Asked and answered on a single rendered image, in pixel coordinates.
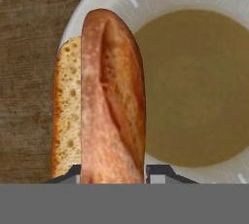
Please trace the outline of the white plate with tan centre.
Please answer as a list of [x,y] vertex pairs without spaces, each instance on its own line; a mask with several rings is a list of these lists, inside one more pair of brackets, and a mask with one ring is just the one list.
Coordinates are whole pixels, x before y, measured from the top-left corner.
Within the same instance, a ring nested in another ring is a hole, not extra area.
[[249,184],[249,0],[82,0],[61,46],[96,9],[124,21],[142,57],[144,179],[146,165],[170,165],[196,183]]

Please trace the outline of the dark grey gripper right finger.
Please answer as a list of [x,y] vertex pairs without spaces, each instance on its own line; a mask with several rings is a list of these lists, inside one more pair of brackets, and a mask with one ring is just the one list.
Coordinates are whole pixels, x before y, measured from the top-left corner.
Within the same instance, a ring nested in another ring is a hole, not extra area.
[[152,176],[162,175],[180,183],[196,184],[195,181],[177,174],[170,165],[146,165],[146,183],[152,183]]

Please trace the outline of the golden brown bread bun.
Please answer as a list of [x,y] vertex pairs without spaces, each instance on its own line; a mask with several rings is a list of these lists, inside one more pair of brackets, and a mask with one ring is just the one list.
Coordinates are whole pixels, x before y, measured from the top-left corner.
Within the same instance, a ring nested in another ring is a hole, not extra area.
[[81,162],[81,38],[73,37],[58,50],[53,74],[52,177]]

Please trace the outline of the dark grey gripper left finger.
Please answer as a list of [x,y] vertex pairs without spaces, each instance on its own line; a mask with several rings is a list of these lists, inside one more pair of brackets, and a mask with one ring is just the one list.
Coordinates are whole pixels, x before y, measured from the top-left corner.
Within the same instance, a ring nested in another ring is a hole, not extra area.
[[79,184],[80,183],[81,166],[72,166],[65,174],[49,180],[49,183],[66,183]]

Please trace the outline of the reddish brown sausage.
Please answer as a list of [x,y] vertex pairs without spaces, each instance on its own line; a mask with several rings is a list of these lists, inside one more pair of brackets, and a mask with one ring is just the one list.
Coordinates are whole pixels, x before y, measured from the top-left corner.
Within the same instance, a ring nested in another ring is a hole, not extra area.
[[146,98],[142,57],[125,24],[90,11],[81,40],[81,182],[144,181]]

